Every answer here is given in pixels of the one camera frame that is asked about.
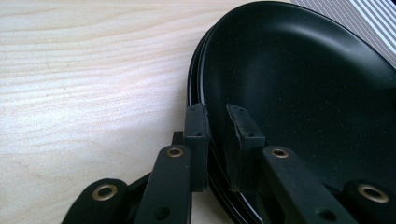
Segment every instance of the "wood grain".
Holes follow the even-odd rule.
[[[60,223],[92,182],[132,183],[182,130],[191,55],[246,1],[2,1],[0,223]],[[229,223],[212,193],[192,223]]]

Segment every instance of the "light wood surface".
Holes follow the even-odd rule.
[[[60,223],[92,182],[150,172],[198,41],[246,2],[1,1],[0,223]],[[230,222],[193,194],[192,223]]]

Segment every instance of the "table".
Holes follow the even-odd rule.
[[[198,41],[246,2],[2,1],[0,223],[60,223],[92,182],[150,172]],[[191,221],[231,222],[211,191]]]

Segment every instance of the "tabletop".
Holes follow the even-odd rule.
[[[200,38],[244,0],[2,1],[0,223],[60,223],[92,182],[152,169],[184,126]],[[211,191],[192,223],[230,223]]]

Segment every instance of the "striped placemat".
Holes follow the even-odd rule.
[[[344,25],[396,68],[396,6],[390,0],[291,0]]]

